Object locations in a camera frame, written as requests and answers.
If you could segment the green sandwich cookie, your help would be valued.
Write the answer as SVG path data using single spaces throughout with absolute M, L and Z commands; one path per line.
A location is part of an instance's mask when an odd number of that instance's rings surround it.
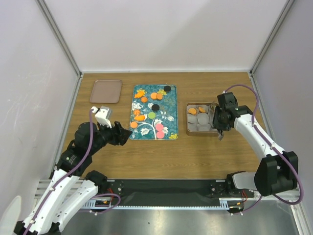
M 156 114 L 154 112 L 149 112 L 148 118 L 149 119 L 154 119 L 156 117 Z

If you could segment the orange shell cookie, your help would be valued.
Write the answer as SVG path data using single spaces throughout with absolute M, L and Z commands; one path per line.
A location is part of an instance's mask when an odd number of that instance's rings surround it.
M 134 122 L 134 121 L 131 122 L 131 124 L 130 124 L 130 127 L 133 128 L 133 129 L 136 129 L 137 126 L 138 126 L 138 123 L 137 123 L 137 122 Z

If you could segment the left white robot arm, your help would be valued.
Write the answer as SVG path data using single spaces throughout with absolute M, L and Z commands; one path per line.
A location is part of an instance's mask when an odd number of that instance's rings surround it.
M 68 196 L 92 156 L 107 144 L 123 146 L 132 135 L 130 130 L 115 121 L 113 127 L 85 122 L 80 124 L 74 139 L 61 154 L 51 181 L 39 203 L 23 221 L 14 228 L 17 235 L 59 235 L 70 219 L 94 196 L 109 197 L 107 177 L 98 171 L 89 172 L 77 191 Z

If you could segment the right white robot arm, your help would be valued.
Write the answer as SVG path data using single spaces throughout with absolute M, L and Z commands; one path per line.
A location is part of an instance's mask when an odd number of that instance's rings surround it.
M 255 120 L 253 112 L 246 105 L 238 104 L 233 93 L 220 94 L 217 99 L 213 127 L 220 135 L 235 129 L 260 160 L 256 172 L 228 174 L 226 193 L 236 197 L 243 189 L 249 189 L 258 191 L 262 196 L 269 196 L 297 188 L 295 174 L 298 171 L 298 156 L 275 143 Z

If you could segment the orange sandwich cookie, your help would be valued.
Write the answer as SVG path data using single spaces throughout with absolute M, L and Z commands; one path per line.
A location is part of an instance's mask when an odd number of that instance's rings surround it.
M 189 108 L 188 109 L 188 114 L 196 115 L 197 114 L 197 109 L 196 108 Z
M 199 106 L 198 107 L 198 110 L 199 110 L 199 112 L 201 112 L 201 113 L 207 113 L 208 111 L 207 111 L 207 107 L 203 107 L 203 106 Z

